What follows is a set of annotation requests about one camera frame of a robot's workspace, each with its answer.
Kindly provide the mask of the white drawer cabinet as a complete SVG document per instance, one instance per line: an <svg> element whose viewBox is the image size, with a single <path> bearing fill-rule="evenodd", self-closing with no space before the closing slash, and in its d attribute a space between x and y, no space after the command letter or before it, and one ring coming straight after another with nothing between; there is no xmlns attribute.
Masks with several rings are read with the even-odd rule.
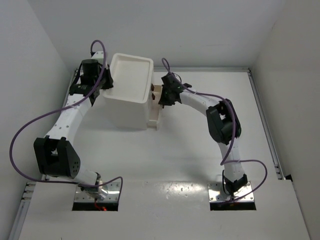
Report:
<svg viewBox="0 0 320 240"><path fill-rule="evenodd" d="M101 92L108 120L118 128L146 130L152 103L153 60L116 53L110 73L113 88Z"/></svg>

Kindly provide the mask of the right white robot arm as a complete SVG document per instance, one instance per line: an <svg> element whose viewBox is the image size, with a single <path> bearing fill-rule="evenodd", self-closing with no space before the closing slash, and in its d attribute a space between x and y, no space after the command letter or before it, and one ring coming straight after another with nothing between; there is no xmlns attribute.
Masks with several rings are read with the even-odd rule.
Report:
<svg viewBox="0 0 320 240"><path fill-rule="evenodd" d="M234 194L248 183L241 164L237 139L241 135L241 124L229 99L211 98L207 93L198 93L188 83L179 82L173 73L161 78L162 92L159 105L173 106L175 103L187 105L206 117L211 138L218 144L224 167L222 183L227 195Z"/></svg>

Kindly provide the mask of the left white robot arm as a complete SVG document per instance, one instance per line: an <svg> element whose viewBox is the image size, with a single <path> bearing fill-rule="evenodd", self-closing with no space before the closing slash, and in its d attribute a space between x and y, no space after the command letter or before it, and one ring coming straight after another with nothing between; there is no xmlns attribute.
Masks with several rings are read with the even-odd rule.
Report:
<svg viewBox="0 0 320 240"><path fill-rule="evenodd" d="M81 61L72 82L63 110L45 137L33 143L41 174L76 182L80 189L95 200L107 198L108 187L101 175L87 169L81 162L73 142L77 130L100 95L100 90L113 87L110 66L104 62L103 51L91 53L91 58Z"/></svg>

